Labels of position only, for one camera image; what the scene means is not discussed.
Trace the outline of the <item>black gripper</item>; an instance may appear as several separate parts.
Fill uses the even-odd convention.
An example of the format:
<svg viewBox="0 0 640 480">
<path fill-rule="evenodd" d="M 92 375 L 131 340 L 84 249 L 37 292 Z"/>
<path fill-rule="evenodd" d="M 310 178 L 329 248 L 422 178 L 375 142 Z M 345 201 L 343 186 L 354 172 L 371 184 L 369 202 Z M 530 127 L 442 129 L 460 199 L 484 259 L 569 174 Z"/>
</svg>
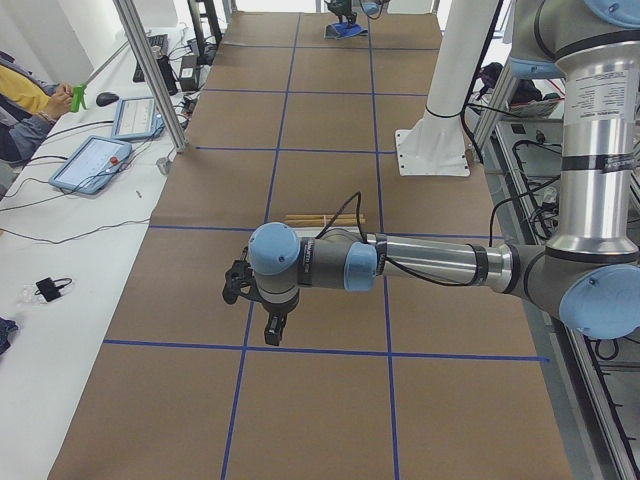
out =
<svg viewBox="0 0 640 480">
<path fill-rule="evenodd" d="M 299 303 L 299 293 L 296 292 L 291 298 L 283 302 L 275 302 L 267 300 L 266 297 L 260 293 L 260 303 L 270 316 L 277 315 L 277 317 L 271 317 L 264 329 L 264 339 L 267 345 L 279 346 L 283 331 L 286 326 L 286 320 L 289 313 L 291 313 Z"/>
<path fill-rule="evenodd" d="M 329 12 L 333 13 L 339 20 L 355 20 L 356 13 L 353 11 L 351 0 L 328 0 L 325 1 Z"/>
</svg>

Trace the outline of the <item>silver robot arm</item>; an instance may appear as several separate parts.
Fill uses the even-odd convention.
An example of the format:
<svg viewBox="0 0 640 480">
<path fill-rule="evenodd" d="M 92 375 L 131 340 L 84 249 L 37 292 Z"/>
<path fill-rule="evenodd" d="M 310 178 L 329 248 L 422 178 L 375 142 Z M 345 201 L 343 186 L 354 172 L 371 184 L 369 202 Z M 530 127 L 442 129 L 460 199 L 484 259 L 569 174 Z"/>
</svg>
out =
<svg viewBox="0 0 640 480">
<path fill-rule="evenodd" d="M 251 235 L 225 301 L 268 312 L 278 345 L 304 288 L 368 291 L 382 275 L 446 287 L 486 286 L 529 301 L 584 335 L 639 325 L 639 250 L 627 235 L 639 85 L 635 1 L 519 1 L 509 59 L 522 79 L 566 81 L 559 224 L 542 246 L 479 246 L 326 226 L 300 237 L 271 222 Z"/>
<path fill-rule="evenodd" d="M 353 10 L 352 3 L 352 0 L 330 0 L 324 2 L 328 11 L 333 13 L 340 22 L 346 19 L 349 23 L 355 23 L 357 19 L 357 13 Z M 370 19 L 377 19 L 388 3 L 389 0 L 358 2 L 360 9 Z"/>
</svg>

